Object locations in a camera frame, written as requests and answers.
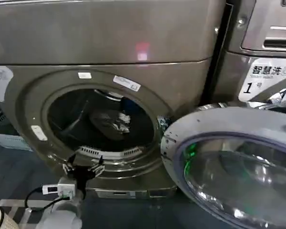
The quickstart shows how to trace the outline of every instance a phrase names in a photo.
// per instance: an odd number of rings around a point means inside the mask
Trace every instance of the washing machine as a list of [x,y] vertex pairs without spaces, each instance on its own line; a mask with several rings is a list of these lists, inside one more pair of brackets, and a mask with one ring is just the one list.
[[286,102],[286,0],[228,0],[204,104]]
[[222,0],[0,0],[0,107],[57,174],[102,157],[104,198],[166,197],[166,128],[198,104]]

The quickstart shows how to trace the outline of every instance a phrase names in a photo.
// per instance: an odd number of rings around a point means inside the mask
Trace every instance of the metal panel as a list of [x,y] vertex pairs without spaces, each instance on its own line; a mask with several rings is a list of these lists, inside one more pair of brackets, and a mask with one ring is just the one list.
[[286,51],[283,48],[267,48],[264,47],[266,37],[269,33],[280,31],[280,36],[276,34],[276,38],[286,38],[286,30],[278,27],[286,28],[286,7],[281,5],[279,0],[258,0],[256,2],[252,17],[247,28],[246,35],[242,47],[250,50],[273,50]]
[[190,62],[212,56],[222,0],[0,1],[0,64]]
[[[212,96],[212,102],[238,100],[238,94],[251,64],[257,59],[259,57],[225,52],[222,56],[219,77]],[[286,80],[262,91],[252,101],[265,101],[284,88],[286,88]]]

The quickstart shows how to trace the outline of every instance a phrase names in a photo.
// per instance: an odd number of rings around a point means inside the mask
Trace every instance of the floor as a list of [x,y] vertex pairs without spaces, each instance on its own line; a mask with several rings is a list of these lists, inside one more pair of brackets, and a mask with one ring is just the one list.
[[[33,152],[0,147],[0,205],[19,223],[21,229],[34,229],[42,217],[29,214],[23,199],[41,184],[57,182],[50,170]],[[49,202],[49,196],[32,196],[36,207]],[[83,229],[231,229],[192,203],[181,193],[156,200],[99,199],[87,195],[82,205]]]

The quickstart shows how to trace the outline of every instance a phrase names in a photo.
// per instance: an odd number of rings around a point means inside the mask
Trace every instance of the green light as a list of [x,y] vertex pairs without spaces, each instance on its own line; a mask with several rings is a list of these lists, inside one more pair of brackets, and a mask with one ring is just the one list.
[[190,150],[193,150],[193,149],[195,149],[196,148],[196,143],[194,143],[194,144],[192,144],[191,146],[190,146]]
[[185,167],[184,167],[184,173],[185,173],[185,175],[188,175],[188,174],[189,174],[189,171],[190,171],[190,161],[188,161],[188,162],[185,164]]

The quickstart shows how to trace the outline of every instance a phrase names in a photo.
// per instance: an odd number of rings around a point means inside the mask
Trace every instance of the open washing machine door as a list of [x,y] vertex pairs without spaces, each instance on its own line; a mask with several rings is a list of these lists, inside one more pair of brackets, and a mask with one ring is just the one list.
[[217,107],[204,106],[165,131],[161,154],[169,175],[191,200],[235,227],[286,228],[286,108],[282,114]]

